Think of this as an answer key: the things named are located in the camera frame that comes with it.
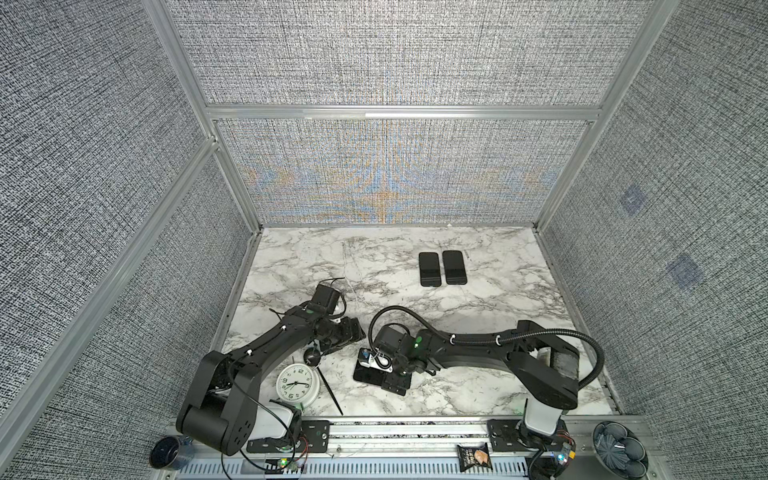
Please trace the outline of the black phone front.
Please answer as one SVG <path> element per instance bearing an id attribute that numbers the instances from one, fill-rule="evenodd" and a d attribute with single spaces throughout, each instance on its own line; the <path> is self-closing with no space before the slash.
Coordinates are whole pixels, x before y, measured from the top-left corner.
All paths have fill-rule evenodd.
<path id="1" fill-rule="evenodd" d="M 353 373 L 353 379 L 358 382 L 378 386 L 390 393 L 405 396 L 407 391 L 411 388 L 412 375 L 384 372 L 357 362 Z"/>

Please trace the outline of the black phone with camera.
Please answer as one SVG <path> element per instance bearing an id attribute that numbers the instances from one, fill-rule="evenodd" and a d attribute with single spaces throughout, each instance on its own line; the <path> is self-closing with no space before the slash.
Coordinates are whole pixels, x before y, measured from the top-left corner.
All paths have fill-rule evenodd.
<path id="1" fill-rule="evenodd" d="M 436 252 L 420 252 L 418 263 L 422 287 L 439 287 L 442 285 L 440 257 Z"/>

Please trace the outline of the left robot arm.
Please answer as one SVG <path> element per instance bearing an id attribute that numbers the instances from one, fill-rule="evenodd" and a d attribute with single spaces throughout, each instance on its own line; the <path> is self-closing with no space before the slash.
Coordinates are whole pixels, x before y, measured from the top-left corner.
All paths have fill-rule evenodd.
<path id="1" fill-rule="evenodd" d="M 299 437 L 298 411 L 279 417 L 277 405 L 259 400 L 263 378 L 297 349 L 317 342 L 322 355 L 366 338 L 356 318 L 334 321 L 321 307 L 304 302 L 289 309 L 277 325 L 228 353 L 211 351 L 197 367 L 176 419 L 176 430 L 227 456 L 242 450 L 250 437 L 284 440 L 293 447 Z M 270 434 L 257 425 L 275 420 Z"/>

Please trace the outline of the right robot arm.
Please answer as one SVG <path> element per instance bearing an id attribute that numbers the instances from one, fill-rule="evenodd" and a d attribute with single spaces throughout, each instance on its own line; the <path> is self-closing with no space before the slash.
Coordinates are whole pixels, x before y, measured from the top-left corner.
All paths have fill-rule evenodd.
<path id="1" fill-rule="evenodd" d="M 451 368 L 511 373 L 529 394 L 517 427 L 518 442 L 543 451 L 567 441 L 569 436 L 561 432 L 562 415 L 578 406 L 580 390 L 596 380 L 605 365 L 603 348 L 589 335 L 529 320 L 497 333 L 456 334 L 393 305 L 373 316 L 368 337 L 373 356 L 388 361 L 385 372 L 390 377 L 436 375 Z"/>

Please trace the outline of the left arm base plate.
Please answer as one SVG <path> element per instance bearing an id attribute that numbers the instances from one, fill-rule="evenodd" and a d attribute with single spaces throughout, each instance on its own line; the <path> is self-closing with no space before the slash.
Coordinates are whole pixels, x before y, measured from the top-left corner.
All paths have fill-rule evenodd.
<path id="1" fill-rule="evenodd" d="M 303 421 L 294 447 L 290 446 L 289 440 L 282 438 L 251 438 L 246 443 L 245 451 L 249 454 L 284 453 L 288 455 L 294 451 L 326 453 L 330 439 L 330 426 L 331 422 L 327 420 Z"/>

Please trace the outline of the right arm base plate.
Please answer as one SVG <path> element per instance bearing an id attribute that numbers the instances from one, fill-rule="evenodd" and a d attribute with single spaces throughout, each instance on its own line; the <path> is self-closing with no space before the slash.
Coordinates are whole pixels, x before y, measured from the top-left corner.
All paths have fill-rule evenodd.
<path id="1" fill-rule="evenodd" d="M 528 452 L 520 439 L 521 419 L 490 419 L 486 421 L 489 445 L 495 453 Z"/>

